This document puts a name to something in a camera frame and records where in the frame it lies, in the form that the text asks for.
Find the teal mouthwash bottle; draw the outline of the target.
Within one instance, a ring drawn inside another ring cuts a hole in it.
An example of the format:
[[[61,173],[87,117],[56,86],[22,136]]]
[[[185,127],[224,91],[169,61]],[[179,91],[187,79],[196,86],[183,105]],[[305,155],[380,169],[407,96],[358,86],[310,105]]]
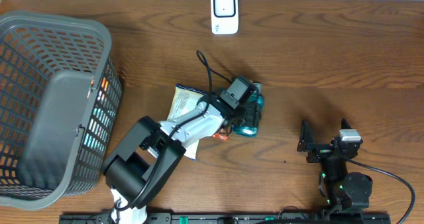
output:
[[[248,98],[244,104],[244,122],[234,124],[232,132],[236,135],[244,137],[255,137],[259,132],[259,122],[262,117],[262,110],[264,106],[264,97],[261,94],[262,84],[259,82],[254,83],[257,90]]]

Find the orange candy bar wrapper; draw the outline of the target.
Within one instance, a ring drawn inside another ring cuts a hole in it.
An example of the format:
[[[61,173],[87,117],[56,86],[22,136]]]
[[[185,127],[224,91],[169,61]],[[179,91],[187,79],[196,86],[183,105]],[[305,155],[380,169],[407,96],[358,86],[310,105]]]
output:
[[[215,139],[228,141],[229,135],[232,133],[232,128],[220,129],[212,137]]]

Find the white snack bag blue edges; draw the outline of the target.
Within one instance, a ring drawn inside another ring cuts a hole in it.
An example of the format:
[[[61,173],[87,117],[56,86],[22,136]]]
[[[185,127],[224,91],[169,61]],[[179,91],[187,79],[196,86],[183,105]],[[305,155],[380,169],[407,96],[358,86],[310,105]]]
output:
[[[170,121],[192,111],[197,102],[207,95],[206,91],[193,87],[176,84],[174,97],[167,120]]]

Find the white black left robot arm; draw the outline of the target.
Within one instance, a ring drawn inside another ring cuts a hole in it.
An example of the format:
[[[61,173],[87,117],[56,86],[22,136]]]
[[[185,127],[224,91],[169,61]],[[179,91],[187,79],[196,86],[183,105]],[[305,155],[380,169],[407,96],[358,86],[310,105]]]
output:
[[[203,96],[188,113],[156,122],[140,118],[101,165],[113,194],[114,223],[144,223],[146,206],[157,196],[187,148],[230,126],[258,126],[263,96],[248,89]]]

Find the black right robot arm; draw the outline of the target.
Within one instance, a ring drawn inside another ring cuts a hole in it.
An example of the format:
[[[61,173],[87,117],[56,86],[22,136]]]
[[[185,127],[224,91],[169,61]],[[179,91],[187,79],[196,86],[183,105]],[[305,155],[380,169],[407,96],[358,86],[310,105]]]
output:
[[[337,211],[362,211],[369,207],[373,181],[360,172],[349,172],[347,162],[358,155],[362,137],[346,119],[337,136],[327,144],[316,143],[307,121],[301,122],[298,152],[307,154],[308,163],[319,163],[319,190]]]

